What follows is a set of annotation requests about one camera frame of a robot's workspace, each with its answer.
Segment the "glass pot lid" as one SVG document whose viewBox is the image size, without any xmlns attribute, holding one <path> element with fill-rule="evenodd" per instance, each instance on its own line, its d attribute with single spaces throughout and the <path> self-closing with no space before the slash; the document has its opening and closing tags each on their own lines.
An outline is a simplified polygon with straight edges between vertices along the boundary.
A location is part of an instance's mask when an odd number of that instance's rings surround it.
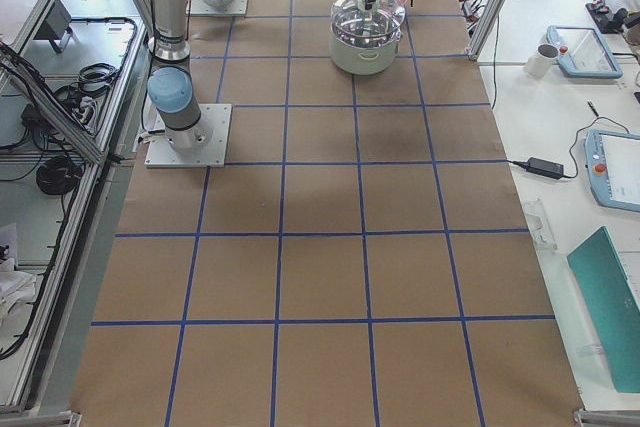
<svg viewBox="0 0 640 427">
<path fill-rule="evenodd" d="M 399 0 L 336 0 L 331 6 L 334 36 L 357 48 L 379 48 L 399 38 L 406 10 Z"/>
</svg>

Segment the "pale green electric pot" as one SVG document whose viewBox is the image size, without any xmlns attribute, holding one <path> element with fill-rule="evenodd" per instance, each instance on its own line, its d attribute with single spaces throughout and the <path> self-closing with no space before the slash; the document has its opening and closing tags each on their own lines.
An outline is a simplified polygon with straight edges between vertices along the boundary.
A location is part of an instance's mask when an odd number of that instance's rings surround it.
<svg viewBox="0 0 640 427">
<path fill-rule="evenodd" d="M 379 48 L 357 48 L 338 40 L 331 28 L 330 56 L 333 63 L 343 71 L 354 75 L 373 75 L 387 69 L 395 60 L 399 38 Z"/>
</svg>

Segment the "white mug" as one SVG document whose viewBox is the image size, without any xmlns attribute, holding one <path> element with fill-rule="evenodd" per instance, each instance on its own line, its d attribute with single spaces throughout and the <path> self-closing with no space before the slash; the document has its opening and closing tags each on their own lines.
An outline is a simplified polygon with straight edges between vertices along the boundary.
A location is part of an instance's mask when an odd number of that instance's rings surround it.
<svg viewBox="0 0 640 427">
<path fill-rule="evenodd" d="M 526 74 L 535 77 L 543 77 L 558 58 L 559 49 L 550 43 L 541 43 L 525 63 L 523 70 Z"/>
</svg>

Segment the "far teach pendant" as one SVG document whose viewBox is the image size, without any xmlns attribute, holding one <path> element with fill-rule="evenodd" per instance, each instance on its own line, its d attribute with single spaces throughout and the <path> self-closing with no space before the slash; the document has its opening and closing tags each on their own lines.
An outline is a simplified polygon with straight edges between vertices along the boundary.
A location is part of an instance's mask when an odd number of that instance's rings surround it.
<svg viewBox="0 0 640 427">
<path fill-rule="evenodd" d="M 570 78 L 619 79 L 623 72 L 606 40 L 594 27 L 552 25 L 546 37 L 559 50 L 557 63 Z"/>
</svg>

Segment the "teach pendant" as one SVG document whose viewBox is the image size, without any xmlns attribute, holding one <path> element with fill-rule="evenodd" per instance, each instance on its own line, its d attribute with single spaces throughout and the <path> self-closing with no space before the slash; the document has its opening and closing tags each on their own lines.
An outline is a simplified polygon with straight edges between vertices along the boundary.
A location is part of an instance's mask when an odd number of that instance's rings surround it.
<svg viewBox="0 0 640 427">
<path fill-rule="evenodd" d="M 570 78 L 619 79 L 623 72 L 606 40 L 594 27 L 552 25 L 546 37 L 559 50 L 557 63 Z"/>
<path fill-rule="evenodd" d="M 639 211 L 639 136 L 591 129 L 585 139 L 587 174 L 596 201 Z"/>
</svg>

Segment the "black power adapter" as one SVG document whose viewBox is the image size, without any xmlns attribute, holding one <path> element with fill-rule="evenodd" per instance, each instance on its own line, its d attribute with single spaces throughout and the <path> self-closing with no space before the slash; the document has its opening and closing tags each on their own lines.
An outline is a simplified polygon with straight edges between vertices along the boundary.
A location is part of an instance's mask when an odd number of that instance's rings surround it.
<svg viewBox="0 0 640 427">
<path fill-rule="evenodd" d="M 564 166 L 559 163 L 551 162 L 537 157 L 529 157 L 525 161 L 509 160 L 509 163 L 520 167 L 526 172 L 534 175 L 539 175 L 554 180 L 564 178 Z"/>
</svg>

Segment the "near teach pendant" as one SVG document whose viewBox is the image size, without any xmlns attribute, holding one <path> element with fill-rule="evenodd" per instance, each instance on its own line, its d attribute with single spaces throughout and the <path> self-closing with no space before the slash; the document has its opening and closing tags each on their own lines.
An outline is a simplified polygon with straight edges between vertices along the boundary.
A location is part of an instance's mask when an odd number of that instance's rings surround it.
<svg viewBox="0 0 640 427">
<path fill-rule="evenodd" d="M 591 129 L 585 139 L 587 174 L 596 201 L 639 211 L 639 136 Z"/>
</svg>

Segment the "green notebook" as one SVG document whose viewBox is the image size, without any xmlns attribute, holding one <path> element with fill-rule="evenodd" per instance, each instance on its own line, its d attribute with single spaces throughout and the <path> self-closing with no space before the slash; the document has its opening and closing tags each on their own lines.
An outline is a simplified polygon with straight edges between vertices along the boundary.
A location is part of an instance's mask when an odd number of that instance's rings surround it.
<svg viewBox="0 0 640 427">
<path fill-rule="evenodd" d="M 584 240 L 567 261 L 603 347 L 615 389 L 639 392 L 639 302 L 606 227 Z"/>
</svg>

